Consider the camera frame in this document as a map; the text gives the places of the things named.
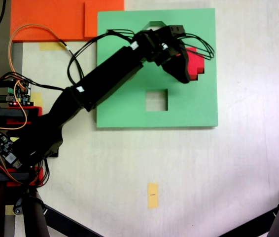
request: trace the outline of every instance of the circuit board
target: circuit board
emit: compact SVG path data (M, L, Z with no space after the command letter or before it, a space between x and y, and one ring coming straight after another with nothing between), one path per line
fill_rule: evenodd
M13 154L13 142L8 136L0 132L0 156L15 168L19 168L22 164Z
M17 103L17 100L20 102L22 106L33 106L34 103L30 101L30 94L31 94L31 88L29 83L26 81L21 82L21 85L25 87L25 90L23 90L19 85L16 86L16 96L14 96L13 88L8 88L8 94L12 96L12 100L9 101L10 107L19 107L19 104Z

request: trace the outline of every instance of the white table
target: white table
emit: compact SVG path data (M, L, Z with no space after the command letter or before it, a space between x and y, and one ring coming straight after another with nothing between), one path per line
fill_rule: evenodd
M39 189L44 202L105 237L216 237L277 206L279 0L125 6L216 8L219 126L97 130L95 113L81 111L63 128L60 157L49 159L51 178ZM95 49L79 59L85 73L96 66ZM22 73L65 87L68 61L64 51L25 43ZM34 90L44 92L48 112L59 93ZM147 208L149 182L159 184L156 209ZM22 217L16 226L23 236Z

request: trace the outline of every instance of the green square board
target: green square board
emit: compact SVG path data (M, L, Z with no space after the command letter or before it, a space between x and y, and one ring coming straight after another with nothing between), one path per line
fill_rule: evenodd
M200 36L216 51L215 9L112 11L98 13L98 35L107 29L142 30L151 21L183 25L187 33ZM98 65L126 41L109 36L98 41ZM144 67L97 108L97 127L191 127L217 126L216 57L205 61L198 81L182 84L157 67ZM167 111L146 111L147 91L168 90Z

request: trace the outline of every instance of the orange board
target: orange board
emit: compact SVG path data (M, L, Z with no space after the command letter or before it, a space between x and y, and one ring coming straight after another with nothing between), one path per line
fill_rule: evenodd
M42 24L65 41L97 36L98 11L123 11L124 0L11 0L10 35L25 24ZM22 29L14 41L55 41L46 30Z

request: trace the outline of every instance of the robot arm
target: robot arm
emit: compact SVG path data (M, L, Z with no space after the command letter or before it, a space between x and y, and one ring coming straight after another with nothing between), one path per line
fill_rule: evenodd
M122 47L75 86L67 87L48 114L24 128L24 135L10 148L12 158L18 161L14 166L27 169L57 152L63 142L63 125L81 109L96 108L138 72L145 61L161 65L179 82L188 83L188 55L183 42L177 39L184 34L183 26L135 34L130 46Z

